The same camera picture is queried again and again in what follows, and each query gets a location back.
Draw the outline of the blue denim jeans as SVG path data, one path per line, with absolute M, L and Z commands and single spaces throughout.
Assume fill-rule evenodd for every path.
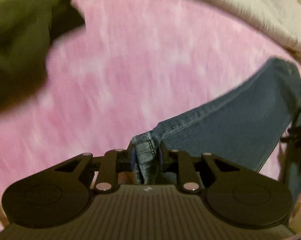
M 161 142 L 195 157 L 212 153 L 260 171 L 285 132 L 301 132 L 301 77 L 295 64 L 270 58 L 229 93 L 157 124 L 133 137 L 139 184 L 174 184 L 161 174 L 156 150 Z

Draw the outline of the pink rose patterned blanket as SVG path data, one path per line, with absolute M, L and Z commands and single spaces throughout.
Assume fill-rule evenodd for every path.
M 1 197 L 15 181 L 133 137 L 239 87 L 270 58 L 301 66 L 270 37 L 199 0 L 71 0 L 85 24 L 58 37 L 47 77 L 0 110 Z M 301 155 L 278 142 L 280 178 L 301 195 Z

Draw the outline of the dark green black garment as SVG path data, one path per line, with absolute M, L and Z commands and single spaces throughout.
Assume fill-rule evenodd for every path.
M 0 110 L 43 85 L 52 43 L 84 24 L 71 0 L 0 2 Z

